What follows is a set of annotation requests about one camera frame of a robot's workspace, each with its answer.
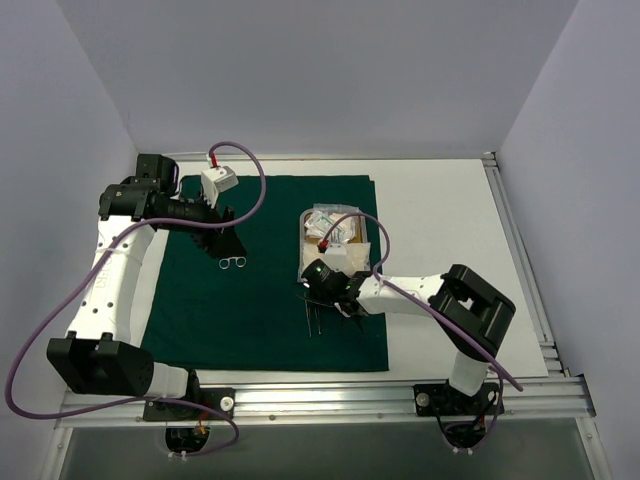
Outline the curved pointed silver tweezers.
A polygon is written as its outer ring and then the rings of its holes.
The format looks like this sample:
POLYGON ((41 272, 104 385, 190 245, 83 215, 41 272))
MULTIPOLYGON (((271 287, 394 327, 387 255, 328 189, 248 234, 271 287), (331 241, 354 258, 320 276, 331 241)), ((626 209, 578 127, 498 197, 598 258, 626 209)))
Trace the curved pointed silver tweezers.
POLYGON ((322 335, 322 318, 321 318, 321 308, 318 306, 314 307, 314 318, 316 322, 316 329, 318 335, 322 335))

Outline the green surgical cloth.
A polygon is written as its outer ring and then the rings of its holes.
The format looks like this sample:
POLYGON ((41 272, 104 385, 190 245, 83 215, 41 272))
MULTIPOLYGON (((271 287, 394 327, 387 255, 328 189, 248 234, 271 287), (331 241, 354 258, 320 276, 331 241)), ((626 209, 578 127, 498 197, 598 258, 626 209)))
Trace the green surgical cloth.
POLYGON ((322 309, 309 338, 299 217, 315 204, 376 214, 374 182, 357 176, 270 176, 261 209, 237 226, 244 268, 222 270, 187 233, 170 232, 141 346, 155 361, 200 370, 384 372, 382 315, 361 323, 322 309))

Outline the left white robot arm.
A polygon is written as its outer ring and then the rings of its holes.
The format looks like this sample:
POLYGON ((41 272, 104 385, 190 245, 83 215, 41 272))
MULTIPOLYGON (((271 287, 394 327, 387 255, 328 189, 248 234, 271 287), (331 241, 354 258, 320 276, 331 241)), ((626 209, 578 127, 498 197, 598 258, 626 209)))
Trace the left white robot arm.
POLYGON ((200 174, 195 199, 180 198, 179 167, 159 154, 141 154, 134 175, 109 185, 99 198, 97 270, 83 289, 79 309, 62 338, 47 346, 47 358, 76 394, 166 398, 179 419, 202 405, 195 373, 154 360, 131 340, 131 311, 146 251, 159 230, 188 232, 220 265, 246 251, 230 223, 231 207, 219 210, 219 195, 238 183, 228 166, 200 174))

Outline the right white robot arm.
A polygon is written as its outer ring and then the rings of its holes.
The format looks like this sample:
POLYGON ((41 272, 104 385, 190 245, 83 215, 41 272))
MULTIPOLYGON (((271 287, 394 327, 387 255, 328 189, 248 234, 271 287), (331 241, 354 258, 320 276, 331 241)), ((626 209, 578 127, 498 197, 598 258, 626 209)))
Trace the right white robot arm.
POLYGON ((444 274, 424 277, 376 271, 347 276, 317 259, 301 278, 311 300, 357 323, 380 314, 434 319, 457 349, 443 390, 445 403, 453 411, 467 412, 479 402, 480 387, 490 370, 517 390, 523 389, 497 360, 516 306, 469 267, 454 264, 444 274))

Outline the silver instrument tray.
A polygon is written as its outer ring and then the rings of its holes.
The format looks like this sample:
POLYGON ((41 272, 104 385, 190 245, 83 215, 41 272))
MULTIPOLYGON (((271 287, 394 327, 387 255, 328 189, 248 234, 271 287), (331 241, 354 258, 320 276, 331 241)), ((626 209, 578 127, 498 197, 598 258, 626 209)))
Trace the silver instrument tray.
MULTIPOLYGON (((329 213, 342 213, 343 216, 350 213, 359 211, 358 207, 341 204, 315 204, 311 209, 305 210, 299 219, 299 233, 300 233, 300 253, 299 253, 299 268, 298 268, 298 281, 301 282, 301 274, 303 270, 316 259, 321 259, 321 252, 318 249, 318 244, 324 239, 309 237, 306 233, 304 226, 305 220, 310 216, 313 210, 322 210, 329 213)), ((367 243, 371 242, 368 239, 368 233, 366 228, 366 219, 361 216, 352 216, 355 220, 356 235, 349 243, 367 243)))

